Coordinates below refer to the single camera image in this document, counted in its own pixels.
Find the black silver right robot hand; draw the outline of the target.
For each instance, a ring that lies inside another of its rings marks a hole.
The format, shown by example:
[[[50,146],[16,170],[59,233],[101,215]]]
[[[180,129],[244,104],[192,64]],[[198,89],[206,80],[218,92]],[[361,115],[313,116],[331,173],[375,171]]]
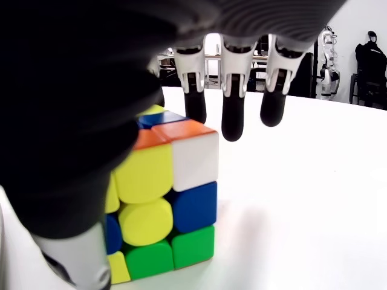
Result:
[[[111,172],[158,100],[154,57],[174,49],[186,111],[205,119],[203,40],[222,38],[222,133],[243,132],[256,42],[273,36],[261,120],[278,125],[301,60],[342,1],[2,1],[1,187],[49,267],[76,289],[109,289]]]

